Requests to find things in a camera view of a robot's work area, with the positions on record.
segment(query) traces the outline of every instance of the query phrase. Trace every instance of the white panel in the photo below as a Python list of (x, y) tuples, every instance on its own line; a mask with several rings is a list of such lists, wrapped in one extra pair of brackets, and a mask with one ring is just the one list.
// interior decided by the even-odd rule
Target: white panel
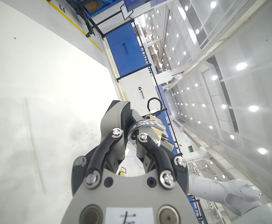
[[(131, 108), (135, 109), (141, 116), (148, 114), (147, 101), (153, 97), (158, 98), (148, 68), (124, 77), (119, 82), (122, 84), (128, 101), (131, 102)], [(160, 109), (157, 100), (152, 100), (149, 105), (151, 111)]]
[(238, 171), (236, 168), (229, 169), (229, 172), (236, 178), (236, 179), (247, 179), (243, 174), (241, 174), (240, 171)]
[(223, 159), (223, 157), (220, 156), (220, 155), (218, 154), (218, 152), (216, 152), (214, 149), (209, 150), (208, 152), (209, 152), (209, 154), (210, 154), (213, 158), (215, 158), (216, 160)]
[(220, 159), (218, 160), (218, 162), (226, 169), (231, 169), (233, 168), (234, 166), (231, 165), (228, 161), (226, 161), (225, 159)]

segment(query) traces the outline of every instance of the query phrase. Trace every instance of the screw head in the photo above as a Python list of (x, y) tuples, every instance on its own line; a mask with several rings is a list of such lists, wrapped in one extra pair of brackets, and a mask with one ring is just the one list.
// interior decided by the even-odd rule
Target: screw head
[(80, 166), (82, 163), (83, 163), (83, 158), (78, 158), (77, 160), (76, 160), (76, 165), (77, 166)]
[(97, 177), (93, 173), (89, 174), (86, 178), (87, 184), (93, 184), (96, 180)]
[(141, 134), (141, 140), (147, 140), (147, 135), (144, 134), (144, 133), (142, 133), (142, 134)]
[(171, 174), (165, 174), (163, 179), (167, 185), (171, 185), (171, 183), (174, 181), (174, 178)]
[(113, 129), (113, 133), (112, 133), (112, 134), (113, 134), (114, 136), (119, 136), (120, 133), (121, 133), (121, 130), (120, 130), (119, 128)]

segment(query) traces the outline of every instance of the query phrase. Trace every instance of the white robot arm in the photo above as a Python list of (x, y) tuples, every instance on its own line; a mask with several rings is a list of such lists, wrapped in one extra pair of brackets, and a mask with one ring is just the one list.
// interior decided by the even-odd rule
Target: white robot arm
[(250, 181), (235, 179), (221, 182), (189, 175), (189, 194), (218, 202), (242, 216), (234, 223), (271, 223), (272, 203), (263, 205), (259, 202), (261, 192)]

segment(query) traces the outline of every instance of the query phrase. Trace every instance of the perforated blue panel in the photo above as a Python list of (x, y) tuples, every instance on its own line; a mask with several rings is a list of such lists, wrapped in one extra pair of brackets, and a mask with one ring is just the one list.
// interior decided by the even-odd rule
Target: perforated blue panel
[(106, 38), (120, 76), (146, 65), (131, 23), (112, 31)]

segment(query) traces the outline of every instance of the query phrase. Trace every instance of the bolt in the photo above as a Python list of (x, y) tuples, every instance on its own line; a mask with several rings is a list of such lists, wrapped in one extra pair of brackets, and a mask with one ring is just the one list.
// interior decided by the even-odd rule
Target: bolt
[(83, 161), (84, 161), (83, 158), (77, 159), (77, 160), (76, 160), (76, 165), (77, 165), (77, 166), (80, 166), (80, 165), (83, 163)]
[(153, 141), (157, 144), (157, 146), (160, 146), (160, 141), (157, 139), (153, 139)]
[(174, 181), (174, 178), (171, 174), (165, 174), (163, 179), (167, 185), (171, 185), (171, 183)]
[(147, 140), (147, 134), (142, 133), (141, 134), (141, 140)]
[(113, 129), (114, 136), (118, 136), (118, 135), (120, 135), (120, 133), (121, 133), (121, 130), (119, 128)]
[(93, 184), (96, 181), (97, 177), (93, 173), (89, 174), (86, 178), (87, 184)]

